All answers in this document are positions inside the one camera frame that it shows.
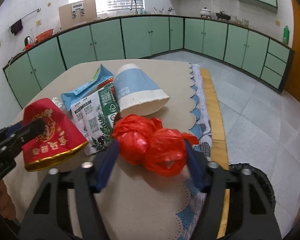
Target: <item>gold trim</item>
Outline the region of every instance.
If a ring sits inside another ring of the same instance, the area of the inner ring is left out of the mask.
[[[49,168],[51,166],[54,166],[58,163],[61,163],[64,160],[67,160],[68,158],[72,157],[77,151],[81,150],[87,144],[88,144],[88,141],[80,144],[79,146],[77,146],[69,151],[66,151],[63,153],[58,153],[54,156],[46,157],[46,158],[28,163],[25,165],[25,169],[26,169],[26,171],[40,171],[40,170]]]

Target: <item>qr code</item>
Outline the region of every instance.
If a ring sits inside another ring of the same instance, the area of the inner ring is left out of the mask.
[[[93,133],[99,130],[97,117],[93,117],[89,120],[90,129]]]

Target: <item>drawer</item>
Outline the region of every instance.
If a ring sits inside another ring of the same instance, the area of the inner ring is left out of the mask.
[[[290,50],[270,39],[268,52],[287,63]]]
[[[278,75],[271,69],[264,67],[260,78],[270,85],[274,86],[275,88],[279,88],[282,76]]]
[[[279,75],[283,76],[284,70],[286,69],[286,63],[277,57],[267,54],[265,66],[277,72]]]

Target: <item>blue and white paper cup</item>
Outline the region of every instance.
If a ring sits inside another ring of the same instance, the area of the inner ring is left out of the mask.
[[[114,90],[120,116],[141,116],[160,110],[170,99],[158,85],[135,64],[119,68],[114,77]]]

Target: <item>dish soap bottle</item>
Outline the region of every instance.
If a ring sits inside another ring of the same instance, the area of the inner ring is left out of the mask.
[[[283,29],[283,40],[282,40],[282,43],[285,44],[285,45],[288,45],[289,44],[289,37],[290,37],[290,31],[289,31],[288,26],[286,26]]]

